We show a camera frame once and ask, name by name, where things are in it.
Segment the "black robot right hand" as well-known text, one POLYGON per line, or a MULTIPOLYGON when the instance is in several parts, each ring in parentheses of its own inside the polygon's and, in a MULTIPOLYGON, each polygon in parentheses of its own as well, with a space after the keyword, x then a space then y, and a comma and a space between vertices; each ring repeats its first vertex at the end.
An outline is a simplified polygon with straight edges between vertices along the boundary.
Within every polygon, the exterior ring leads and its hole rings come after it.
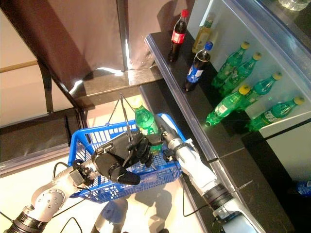
POLYGON ((174 153, 187 146, 187 144, 179 136, 173 121, 171 121, 166 114, 154 115, 154 120, 159 128, 159 133, 145 136, 152 146, 166 142, 168 148, 173 150, 174 153))

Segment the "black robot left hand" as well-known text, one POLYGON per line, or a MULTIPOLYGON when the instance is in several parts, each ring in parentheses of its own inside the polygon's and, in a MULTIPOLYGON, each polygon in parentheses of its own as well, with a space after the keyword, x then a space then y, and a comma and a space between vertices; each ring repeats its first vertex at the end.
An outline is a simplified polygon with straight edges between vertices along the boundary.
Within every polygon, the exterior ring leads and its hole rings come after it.
POLYGON ((137 185, 140 176, 127 170, 128 167, 141 162, 151 166, 153 154, 151 147, 160 145, 160 134, 144 135, 139 131, 132 131, 132 140, 129 134, 123 132, 106 142, 92 155, 92 162, 96 170, 115 183, 137 185))

